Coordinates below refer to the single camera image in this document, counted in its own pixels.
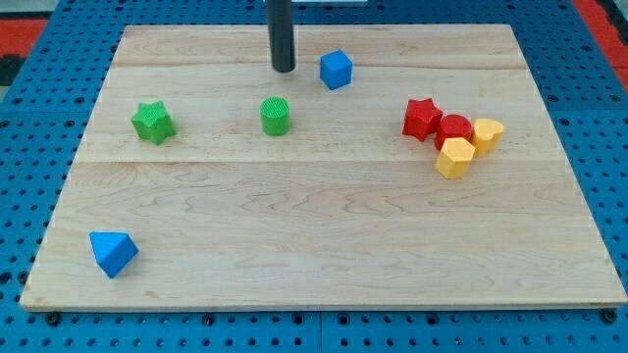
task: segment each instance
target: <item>triangular block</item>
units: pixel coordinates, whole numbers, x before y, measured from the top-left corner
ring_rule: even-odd
[[[139,252],[131,237],[124,232],[93,231],[89,234],[96,263],[113,278]]]

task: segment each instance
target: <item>red block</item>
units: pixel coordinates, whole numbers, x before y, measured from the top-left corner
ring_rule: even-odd
[[[445,140],[452,137],[464,137],[468,141],[472,132],[471,122],[463,116],[457,114],[445,116],[436,132],[434,146],[440,151]]]
[[[403,134],[423,142],[429,134],[436,132],[442,117],[443,111],[434,105],[432,98],[422,101],[410,99],[405,110]]]

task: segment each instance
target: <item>green block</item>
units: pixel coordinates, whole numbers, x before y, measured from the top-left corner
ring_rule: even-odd
[[[177,134],[162,101],[152,104],[139,103],[137,113],[131,122],[139,138],[152,140],[157,145],[164,142],[166,137]]]
[[[290,107],[282,97],[270,97],[259,108],[262,129],[271,136],[281,136],[290,130]]]

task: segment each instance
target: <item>blue triangular prism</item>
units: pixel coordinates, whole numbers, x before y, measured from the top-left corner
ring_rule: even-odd
[[[93,231],[89,234],[91,248],[94,250],[96,263],[101,265],[105,259],[123,242],[129,235],[122,232]]]

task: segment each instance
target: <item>wooden board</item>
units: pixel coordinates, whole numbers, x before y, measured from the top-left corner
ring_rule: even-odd
[[[130,26],[22,305],[48,311],[480,310],[627,301],[507,25],[301,26],[297,70],[270,69],[264,26]],[[343,48],[351,86],[320,55]],[[292,129],[266,136],[283,95]],[[401,135],[409,96],[502,121],[498,150],[445,180]],[[139,102],[179,134],[140,141]],[[93,230],[140,253],[115,279]]]

